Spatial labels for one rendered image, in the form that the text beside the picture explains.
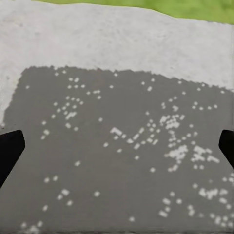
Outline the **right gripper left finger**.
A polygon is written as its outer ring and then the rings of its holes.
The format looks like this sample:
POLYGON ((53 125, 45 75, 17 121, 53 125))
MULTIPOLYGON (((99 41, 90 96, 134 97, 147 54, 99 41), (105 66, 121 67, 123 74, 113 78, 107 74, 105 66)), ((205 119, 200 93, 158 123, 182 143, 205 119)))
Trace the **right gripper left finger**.
POLYGON ((25 149, 21 130, 0 135, 0 188, 25 149))

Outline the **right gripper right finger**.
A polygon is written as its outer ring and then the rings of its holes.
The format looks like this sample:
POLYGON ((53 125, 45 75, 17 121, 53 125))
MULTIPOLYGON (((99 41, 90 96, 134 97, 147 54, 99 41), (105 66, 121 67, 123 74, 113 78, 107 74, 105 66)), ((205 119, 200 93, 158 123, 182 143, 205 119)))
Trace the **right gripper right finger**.
POLYGON ((234 169, 234 132, 227 129, 223 130, 218 146, 234 169))

